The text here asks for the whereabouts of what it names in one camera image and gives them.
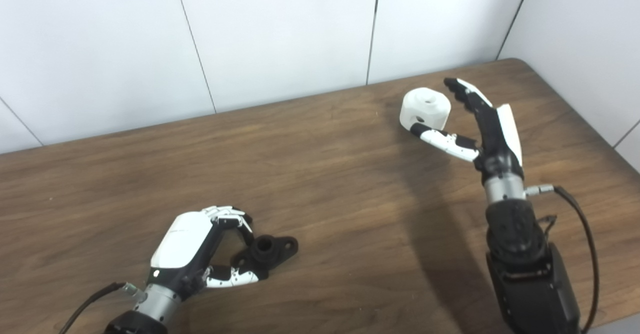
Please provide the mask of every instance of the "wooden table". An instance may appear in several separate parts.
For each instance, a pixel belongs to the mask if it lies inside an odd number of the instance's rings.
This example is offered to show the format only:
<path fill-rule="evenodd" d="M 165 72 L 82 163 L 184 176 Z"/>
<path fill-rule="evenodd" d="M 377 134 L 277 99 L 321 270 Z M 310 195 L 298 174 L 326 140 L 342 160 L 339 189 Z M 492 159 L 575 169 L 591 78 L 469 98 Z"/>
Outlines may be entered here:
<path fill-rule="evenodd" d="M 233 204 L 256 234 L 298 238 L 270 279 L 188 300 L 172 334 L 509 332 L 484 263 L 480 175 L 398 123 L 403 95 L 464 78 L 512 105 L 526 181 L 562 184 L 587 213 L 601 264 L 596 324 L 640 311 L 640 176 L 525 63 L 505 60 L 0 156 L 0 331 L 57 332 L 112 281 L 142 284 L 176 215 Z M 453 103 L 447 130 L 478 136 Z M 583 320 L 585 235 L 554 195 L 551 239 Z M 225 238 L 214 257 L 242 247 Z M 112 294 L 70 332 L 132 306 Z"/>

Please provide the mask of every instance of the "mounting hole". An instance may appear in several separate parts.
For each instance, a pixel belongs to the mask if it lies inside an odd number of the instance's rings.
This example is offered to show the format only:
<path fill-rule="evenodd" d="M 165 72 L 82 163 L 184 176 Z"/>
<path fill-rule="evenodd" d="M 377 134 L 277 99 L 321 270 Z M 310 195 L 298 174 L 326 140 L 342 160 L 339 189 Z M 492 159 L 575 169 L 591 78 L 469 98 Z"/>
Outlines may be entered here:
<path fill-rule="evenodd" d="M 262 238 L 258 240 L 258 250 L 260 251 L 269 251 L 274 243 L 272 243 L 271 239 Z"/>

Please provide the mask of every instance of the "wire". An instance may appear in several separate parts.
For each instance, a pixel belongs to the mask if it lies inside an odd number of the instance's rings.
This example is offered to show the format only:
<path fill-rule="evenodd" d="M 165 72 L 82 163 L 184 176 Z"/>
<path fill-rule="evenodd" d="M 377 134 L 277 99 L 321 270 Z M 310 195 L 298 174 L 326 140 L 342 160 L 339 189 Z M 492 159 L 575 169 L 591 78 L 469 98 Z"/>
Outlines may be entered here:
<path fill-rule="evenodd" d="M 546 229 L 544 229 L 544 237 L 547 240 L 549 239 L 549 232 L 551 231 L 551 228 L 556 224 L 557 219 L 558 219 L 557 215 L 547 215 L 546 217 L 542 217 L 537 220 L 537 222 L 548 223 L 548 225 L 546 226 Z"/>
<path fill-rule="evenodd" d="M 587 236 L 587 243 L 589 243 L 591 263 L 593 265 L 593 296 L 591 299 L 591 309 L 589 312 L 589 316 L 587 317 L 587 321 L 586 323 L 584 323 L 584 327 L 581 331 L 582 334 L 586 334 L 586 332 L 589 331 L 590 327 L 594 323 L 596 312 L 598 311 L 598 299 L 600 295 L 600 270 L 598 267 L 598 254 L 596 254 L 596 245 L 594 243 L 594 234 L 592 234 L 592 229 L 589 227 L 587 217 L 585 216 L 585 213 L 583 213 L 583 210 L 580 209 L 580 205 L 578 205 L 576 199 L 574 199 L 574 197 L 570 193 L 562 188 L 562 186 L 554 186 L 553 190 L 576 210 L 576 213 L 578 213 L 580 221 L 582 222 L 582 226 L 584 227 L 584 233 Z"/>
<path fill-rule="evenodd" d="M 65 334 L 67 330 L 69 330 L 69 328 L 71 327 L 71 324 L 74 323 L 74 321 L 78 318 L 78 316 L 80 316 L 82 311 L 86 309 L 87 306 L 89 306 L 89 304 L 107 295 L 108 293 L 112 293 L 120 289 L 125 284 L 126 283 L 111 283 L 103 287 L 102 289 L 96 291 L 93 295 L 89 296 L 89 299 L 85 300 L 85 302 L 83 302 L 82 305 L 80 305 L 80 307 L 78 307 L 78 309 L 76 309 L 73 312 L 73 314 L 71 314 L 71 317 L 69 318 L 69 320 L 66 321 L 62 329 L 60 329 L 60 332 L 58 332 L 58 334 Z"/>

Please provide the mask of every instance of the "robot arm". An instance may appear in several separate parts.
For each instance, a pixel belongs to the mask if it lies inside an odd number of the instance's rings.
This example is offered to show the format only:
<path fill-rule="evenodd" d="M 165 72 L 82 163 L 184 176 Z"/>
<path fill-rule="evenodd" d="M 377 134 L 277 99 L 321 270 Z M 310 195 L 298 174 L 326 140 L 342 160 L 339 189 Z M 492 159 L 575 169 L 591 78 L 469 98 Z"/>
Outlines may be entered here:
<path fill-rule="evenodd" d="M 137 303 L 110 321 L 105 333 L 166 334 L 180 304 L 204 288 L 228 288 L 269 277 L 269 270 L 295 255 L 298 241 L 269 235 L 254 239 L 249 215 L 231 206 L 211 206 L 175 218 L 151 257 L 144 293 L 130 292 Z M 224 232 L 237 229 L 247 249 L 231 266 L 210 265 Z"/>
<path fill-rule="evenodd" d="M 578 334 L 580 312 L 560 253 L 526 200 L 522 150 L 508 104 L 494 108 L 475 86 L 444 80 L 473 113 L 482 137 L 474 140 L 421 123 L 411 133 L 448 154 L 472 161 L 487 197 L 486 255 L 502 317 L 516 334 Z"/>

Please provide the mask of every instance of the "white wall panel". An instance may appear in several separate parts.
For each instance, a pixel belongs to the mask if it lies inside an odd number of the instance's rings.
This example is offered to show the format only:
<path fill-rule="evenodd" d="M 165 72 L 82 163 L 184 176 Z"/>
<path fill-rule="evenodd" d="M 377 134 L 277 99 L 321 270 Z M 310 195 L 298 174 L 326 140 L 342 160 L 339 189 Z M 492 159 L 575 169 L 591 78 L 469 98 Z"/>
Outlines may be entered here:
<path fill-rule="evenodd" d="M 500 54 L 527 62 L 614 145 L 640 116 L 640 0 L 525 0 Z"/>
<path fill-rule="evenodd" d="M 626 162 L 640 172 L 640 125 L 636 126 L 629 135 L 615 147 Z"/>
<path fill-rule="evenodd" d="M 498 55 L 521 0 L 379 0 L 369 83 Z"/>
<path fill-rule="evenodd" d="M 180 0 L 0 0 L 0 72 L 44 144 L 213 112 Z"/>
<path fill-rule="evenodd" d="M 182 0 L 218 111 L 365 85 L 375 0 Z"/>
<path fill-rule="evenodd" d="M 0 101 L 0 154 L 40 146 L 38 140 Z"/>

